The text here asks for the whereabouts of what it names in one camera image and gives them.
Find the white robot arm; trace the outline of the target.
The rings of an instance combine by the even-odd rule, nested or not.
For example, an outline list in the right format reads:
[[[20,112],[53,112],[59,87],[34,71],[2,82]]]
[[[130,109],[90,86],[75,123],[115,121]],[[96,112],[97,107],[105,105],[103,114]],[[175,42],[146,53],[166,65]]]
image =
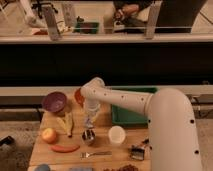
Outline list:
[[[175,88],[155,93],[108,89],[95,77],[81,87],[84,108],[100,101],[132,110],[148,118],[151,171],[202,171],[193,107]]]

